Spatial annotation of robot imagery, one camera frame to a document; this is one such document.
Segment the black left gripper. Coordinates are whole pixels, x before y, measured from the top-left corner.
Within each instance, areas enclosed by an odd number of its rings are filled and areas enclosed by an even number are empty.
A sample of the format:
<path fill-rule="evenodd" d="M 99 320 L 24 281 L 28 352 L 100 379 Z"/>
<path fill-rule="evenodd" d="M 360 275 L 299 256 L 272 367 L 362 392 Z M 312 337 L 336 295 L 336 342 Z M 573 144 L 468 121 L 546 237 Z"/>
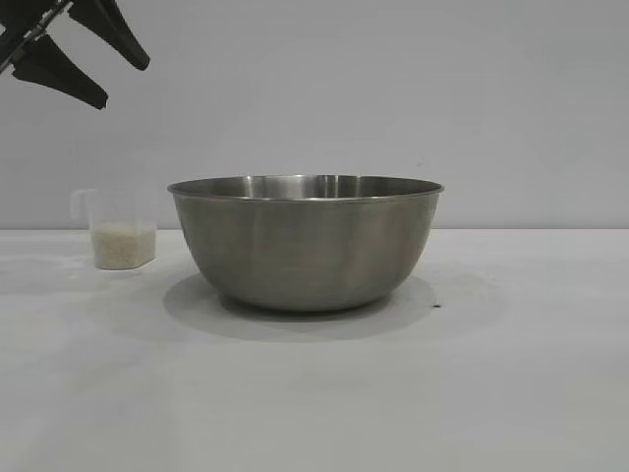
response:
<path fill-rule="evenodd" d="M 13 76 L 18 80 L 58 90 L 103 109 L 107 92 L 47 34 L 49 25 L 70 4 L 70 1 L 2 1 L 1 72 L 13 65 Z M 133 67 L 140 71 L 148 68 L 150 58 L 114 0 L 73 1 L 68 14 L 107 42 Z"/>

